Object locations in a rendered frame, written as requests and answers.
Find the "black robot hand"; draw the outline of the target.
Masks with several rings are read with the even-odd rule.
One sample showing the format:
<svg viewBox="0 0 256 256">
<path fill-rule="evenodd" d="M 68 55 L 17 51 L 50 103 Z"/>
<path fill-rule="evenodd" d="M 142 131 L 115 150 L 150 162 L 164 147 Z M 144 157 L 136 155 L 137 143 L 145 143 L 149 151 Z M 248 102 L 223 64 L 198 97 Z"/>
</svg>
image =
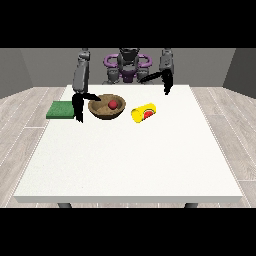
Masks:
<svg viewBox="0 0 256 256">
<path fill-rule="evenodd" d="M 161 78 L 164 85 L 164 93 L 168 95 L 170 93 L 171 87 L 173 86 L 173 73 L 170 69 L 164 69 L 159 72 L 147 75 L 140 80 L 141 83 L 149 82 L 154 79 Z"/>
<path fill-rule="evenodd" d="M 74 115 L 78 122 L 83 121 L 84 100 L 100 101 L 100 98 L 95 94 L 90 93 L 75 93 L 72 96 L 72 106 L 74 109 Z"/>
</svg>

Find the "green square pad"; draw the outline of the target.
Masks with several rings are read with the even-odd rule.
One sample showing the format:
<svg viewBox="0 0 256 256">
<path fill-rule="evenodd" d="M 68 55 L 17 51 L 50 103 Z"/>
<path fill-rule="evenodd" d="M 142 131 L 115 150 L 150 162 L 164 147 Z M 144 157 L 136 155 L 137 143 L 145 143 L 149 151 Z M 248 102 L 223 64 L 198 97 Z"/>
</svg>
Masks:
<svg viewBox="0 0 256 256">
<path fill-rule="evenodd" d="M 47 119 L 73 119 L 74 108 L 71 101 L 54 101 L 47 114 Z"/>
</svg>

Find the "brown wooden bowl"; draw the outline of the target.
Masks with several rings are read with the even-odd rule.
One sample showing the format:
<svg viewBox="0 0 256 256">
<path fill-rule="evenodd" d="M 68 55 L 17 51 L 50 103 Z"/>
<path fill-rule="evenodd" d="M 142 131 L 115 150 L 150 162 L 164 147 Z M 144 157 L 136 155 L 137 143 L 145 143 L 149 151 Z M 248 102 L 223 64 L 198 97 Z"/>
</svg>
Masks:
<svg viewBox="0 0 256 256">
<path fill-rule="evenodd" d="M 88 109 L 95 117 L 101 120 L 112 120 L 117 118 L 126 107 L 125 100 L 119 95 L 102 94 L 99 95 L 99 98 L 100 101 L 90 100 L 88 102 Z M 114 110 L 109 107 L 111 101 L 117 103 L 117 107 Z"/>
</svg>

